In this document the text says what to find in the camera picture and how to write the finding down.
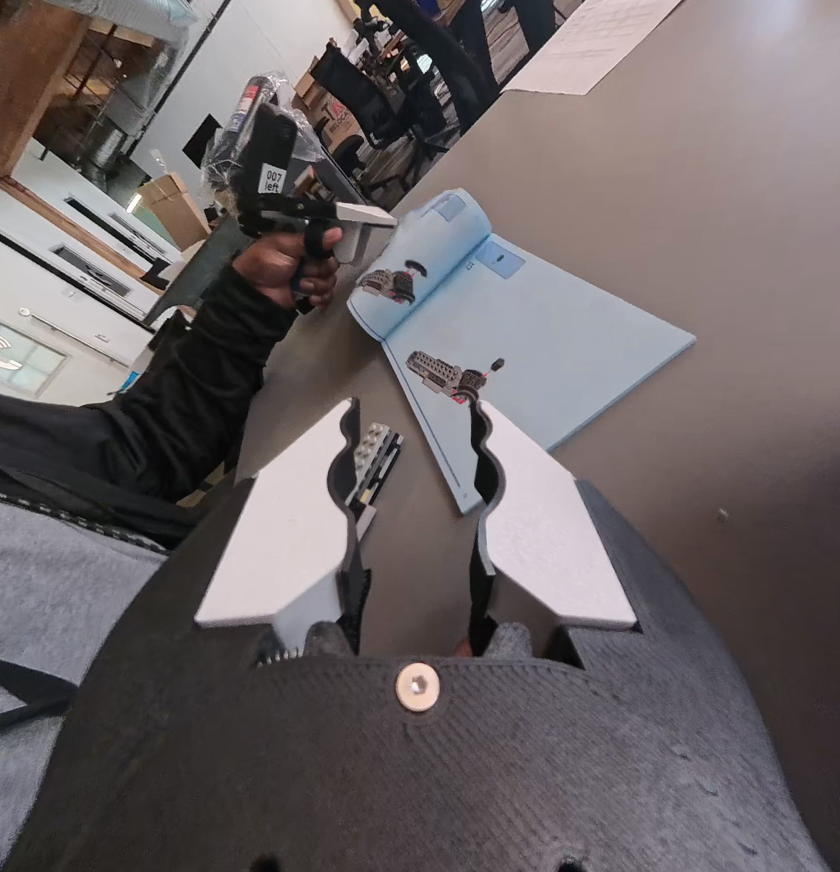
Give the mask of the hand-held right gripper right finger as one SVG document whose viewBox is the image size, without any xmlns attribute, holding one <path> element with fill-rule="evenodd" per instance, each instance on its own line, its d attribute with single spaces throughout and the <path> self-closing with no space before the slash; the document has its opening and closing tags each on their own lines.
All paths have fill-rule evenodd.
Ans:
<svg viewBox="0 0 840 872">
<path fill-rule="evenodd" d="M 575 477 L 485 400 L 470 405 L 482 512 L 469 562 L 469 647 L 521 624 L 531 655 L 567 659 L 571 629 L 630 632 L 639 618 Z"/>
</svg>

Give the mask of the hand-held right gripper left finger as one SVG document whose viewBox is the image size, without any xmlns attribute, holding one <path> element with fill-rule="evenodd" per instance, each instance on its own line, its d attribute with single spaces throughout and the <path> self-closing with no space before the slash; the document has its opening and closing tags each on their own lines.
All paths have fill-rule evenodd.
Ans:
<svg viewBox="0 0 840 872">
<path fill-rule="evenodd" d="M 346 398 L 261 468 L 196 611 L 202 629 L 263 626 L 302 655 L 311 627 L 357 609 L 364 586 L 356 521 L 360 401 Z"/>
</svg>

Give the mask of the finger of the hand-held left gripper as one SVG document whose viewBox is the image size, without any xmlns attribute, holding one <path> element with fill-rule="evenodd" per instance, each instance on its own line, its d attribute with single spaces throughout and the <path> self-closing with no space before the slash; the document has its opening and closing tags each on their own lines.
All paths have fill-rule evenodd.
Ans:
<svg viewBox="0 0 840 872">
<path fill-rule="evenodd" d="M 368 245 L 373 225 L 367 223 L 341 223 L 341 237 L 334 246 L 334 258 L 340 265 L 355 263 Z"/>
<path fill-rule="evenodd" d="M 395 228 L 399 220 L 377 206 L 359 203 L 336 202 L 335 217 L 339 223 L 356 223 L 377 228 Z"/>
</svg>

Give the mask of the black grey toy brick assembly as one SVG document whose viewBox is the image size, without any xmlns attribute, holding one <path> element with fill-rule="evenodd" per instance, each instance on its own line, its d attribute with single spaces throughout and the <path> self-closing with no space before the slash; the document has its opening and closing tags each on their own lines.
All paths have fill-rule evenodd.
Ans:
<svg viewBox="0 0 840 872">
<path fill-rule="evenodd" d="M 361 540 L 367 530 L 370 528 L 373 518 L 376 514 L 376 508 L 373 506 L 378 496 L 382 491 L 382 487 L 391 473 L 395 462 L 398 460 L 403 447 L 403 436 L 400 437 L 397 443 L 394 443 L 391 452 L 384 459 L 382 468 L 374 477 L 371 486 L 362 494 L 354 495 L 353 490 L 356 485 L 356 478 L 353 490 L 347 498 L 347 505 L 353 514 L 355 520 L 355 528 L 358 540 Z"/>
</svg>

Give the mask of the long grey studded brick plate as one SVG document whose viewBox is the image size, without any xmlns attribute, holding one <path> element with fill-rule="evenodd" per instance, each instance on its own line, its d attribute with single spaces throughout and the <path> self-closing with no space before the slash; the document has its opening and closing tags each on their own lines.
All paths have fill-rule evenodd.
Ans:
<svg viewBox="0 0 840 872">
<path fill-rule="evenodd" d="M 397 443 L 400 434 L 392 428 L 373 423 L 353 451 L 356 485 L 354 495 L 362 495 L 378 474 L 384 459 Z"/>
</svg>

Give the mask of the light blue instruction booklet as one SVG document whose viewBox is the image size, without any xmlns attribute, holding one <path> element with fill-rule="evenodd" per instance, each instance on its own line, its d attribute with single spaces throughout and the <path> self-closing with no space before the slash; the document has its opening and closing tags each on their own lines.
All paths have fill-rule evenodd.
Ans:
<svg viewBox="0 0 840 872">
<path fill-rule="evenodd" d="M 696 342 L 495 234 L 461 188 L 401 219 L 348 308 L 382 344 L 463 515 L 481 501 L 471 399 L 551 451 Z"/>
</svg>

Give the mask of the person's left forearm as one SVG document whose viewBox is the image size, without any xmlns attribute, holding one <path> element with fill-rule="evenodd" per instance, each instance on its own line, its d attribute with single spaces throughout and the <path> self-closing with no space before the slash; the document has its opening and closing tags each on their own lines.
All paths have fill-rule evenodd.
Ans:
<svg viewBox="0 0 840 872">
<path fill-rule="evenodd" d="M 170 503 L 193 491 L 242 436 L 265 365 L 296 317 L 227 266 L 165 362 L 110 404 L 116 481 Z"/>
</svg>

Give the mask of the person's left hand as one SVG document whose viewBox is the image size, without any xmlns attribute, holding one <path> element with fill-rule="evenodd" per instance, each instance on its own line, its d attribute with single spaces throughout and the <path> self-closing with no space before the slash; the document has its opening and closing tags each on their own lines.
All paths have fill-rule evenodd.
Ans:
<svg viewBox="0 0 840 872">
<path fill-rule="evenodd" d="M 299 233 L 263 235 L 232 266 L 241 278 L 285 311 L 296 308 L 292 281 L 298 270 L 303 272 L 299 285 L 310 306 L 326 309 L 334 297 L 337 260 L 333 256 L 312 259 L 306 254 L 304 236 Z"/>
</svg>

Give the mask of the plastic wrapped packs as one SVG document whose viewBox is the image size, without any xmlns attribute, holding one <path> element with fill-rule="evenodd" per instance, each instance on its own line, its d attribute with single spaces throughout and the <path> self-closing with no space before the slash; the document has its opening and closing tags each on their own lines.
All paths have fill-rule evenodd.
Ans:
<svg viewBox="0 0 840 872">
<path fill-rule="evenodd" d="M 292 162 L 325 160 L 319 136 L 293 106 L 293 88 L 275 72 L 252 76 L 224 127 L 211 141 L 201 171 L 215 197 L 237 199 L 244 169 L 252 193 L 284 193 Z"/>
</svg>

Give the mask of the black monitor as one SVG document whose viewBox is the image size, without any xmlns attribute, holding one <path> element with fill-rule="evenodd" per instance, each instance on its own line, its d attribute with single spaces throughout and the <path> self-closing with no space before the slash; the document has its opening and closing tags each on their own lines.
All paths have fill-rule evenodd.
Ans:
<svg viewBox="0 0 840 872">
<path fill-rule="evenodd" d="M 221 124 L 208 114 L 184 144 L 183 154 L 196 168 L 201 169 L 208 146 L 221 129 Z"/>
</svg>

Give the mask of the black office chair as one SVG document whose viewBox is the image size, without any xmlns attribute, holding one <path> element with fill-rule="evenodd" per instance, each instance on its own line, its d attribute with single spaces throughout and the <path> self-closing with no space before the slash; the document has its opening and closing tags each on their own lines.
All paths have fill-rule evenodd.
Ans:
<svg viewBox="0 0 840 872">
<path fill-rule="evenodd" d="M 317 84 L 347 107 L 374 150 L 384 151 L 401 139 L 407 139 L 413 147 L 403 172 L 374 182 L 360 182 L 360 190 L 368 199 L 393 182 L 407 193 L 420 180 L 424 164 L 446 154 L 449 141 L 459 131 L 458 125 L 447 124 L 432 87 L 432 69 L 417 68 L 400 80 L 403 100 L 398 107 L 393 106 L 376 82 L 348 60 L 333 40 L 310 73 Z"/>
</svg>

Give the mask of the brown cardboard box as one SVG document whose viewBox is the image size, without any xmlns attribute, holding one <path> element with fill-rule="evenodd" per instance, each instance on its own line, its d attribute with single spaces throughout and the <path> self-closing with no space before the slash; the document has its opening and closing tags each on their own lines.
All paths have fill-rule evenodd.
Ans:
<svg viewBox="0 0 840 872">
<path fill-rule="evenodd" d="M 142 185 L 141 202 L 162 224 L 180 251 L 203 243 L 210 235 L 204 212 L 177 173 L 167 173 Z"/>
</svg>

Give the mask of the grey metal table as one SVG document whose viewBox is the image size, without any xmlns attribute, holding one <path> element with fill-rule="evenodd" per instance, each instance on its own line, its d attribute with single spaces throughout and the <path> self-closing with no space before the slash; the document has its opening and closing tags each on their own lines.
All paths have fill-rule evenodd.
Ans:
<svg viewBox="0 0 840 872">
<path fill-rule="evenodd" d="M 160 316 L 176 307 L 198 311 L 223 270 L 263 233 L 261 212 L 259 204 L 251 204 L 241 208 L 236 215 L 227 214 L 196 253 L 183 264 L 142 323 L 152 327 Z"/>
</svg>

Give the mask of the person's grey shirt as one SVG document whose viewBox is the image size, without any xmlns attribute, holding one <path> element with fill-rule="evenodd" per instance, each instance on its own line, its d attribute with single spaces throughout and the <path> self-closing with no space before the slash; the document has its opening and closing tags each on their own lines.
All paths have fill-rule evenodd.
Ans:
<svg viewBox="0 0 840 872">
<path fill-rule="evenodd" d="M 0 502 L 0 660 L 80 684 L 168 551 Z M 0 866 L 40 789 L 63 717 L 0 731 Z"/>
</svg>

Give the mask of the person's black jacket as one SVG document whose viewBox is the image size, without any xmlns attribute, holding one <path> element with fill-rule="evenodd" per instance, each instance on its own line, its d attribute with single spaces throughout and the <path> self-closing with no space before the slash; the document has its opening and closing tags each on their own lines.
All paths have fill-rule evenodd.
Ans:
<svg viewBox="0 0 840 872">
<path fill-rule="evenodd" d="M 199 521 L 174 501 L 185 474 L 161 429 L 120 400 L 60 406 L 0 395 L 0 503 L 169 551 Z"/>
</svg>

